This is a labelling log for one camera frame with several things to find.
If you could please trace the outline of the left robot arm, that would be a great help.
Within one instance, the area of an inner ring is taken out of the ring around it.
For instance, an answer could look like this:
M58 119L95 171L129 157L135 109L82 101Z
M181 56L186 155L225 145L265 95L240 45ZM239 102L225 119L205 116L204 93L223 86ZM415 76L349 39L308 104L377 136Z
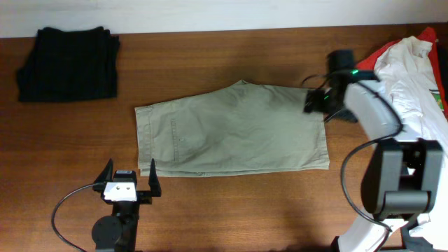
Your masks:
M149 190L137 190L137 173L113 170L109 160L103 171L94 180L93 190L112 206L112 214L100 218L92 228L92 240L96 251L135 251L139 209L152 204L154 197L162 195L155 168L150 162Z

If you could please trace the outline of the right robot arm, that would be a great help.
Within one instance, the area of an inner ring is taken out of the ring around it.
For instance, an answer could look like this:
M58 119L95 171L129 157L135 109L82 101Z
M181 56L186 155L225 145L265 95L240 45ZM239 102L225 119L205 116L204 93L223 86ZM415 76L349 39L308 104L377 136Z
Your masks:
M372 70L356 68L352 50L328 54L321 86L307 92L304 112L322 112L326 121L351 115L369 140L354 148L342 162L340 183L358 217L331 251L384 251L396 231L407 236L417 218L435 206L442 172L443 150L405 126L391 102L381 94L382 83ZM362 207L357 207L346 186L350 158L371 146L374 152L360 185Z

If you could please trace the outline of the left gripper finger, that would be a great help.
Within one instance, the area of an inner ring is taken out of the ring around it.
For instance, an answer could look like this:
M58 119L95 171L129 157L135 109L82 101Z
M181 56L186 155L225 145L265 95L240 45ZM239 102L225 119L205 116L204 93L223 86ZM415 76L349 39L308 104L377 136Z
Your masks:
M94 183L107 183L112 181L113 177L113 160L109 159L105 168L101 171Z
M155 160L152 158L150 162L150 174L148 177L148 184L150 187L150 192L152 197L161 197L162 189L156 173Z

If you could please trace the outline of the khaki shorts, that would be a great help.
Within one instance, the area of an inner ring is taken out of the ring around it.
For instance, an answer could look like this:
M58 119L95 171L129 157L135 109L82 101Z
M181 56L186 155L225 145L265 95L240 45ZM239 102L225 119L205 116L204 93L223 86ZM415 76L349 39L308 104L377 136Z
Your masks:
M328 169L323 116L304 113L307 91L241 80L135 109L138 168L163 177Z

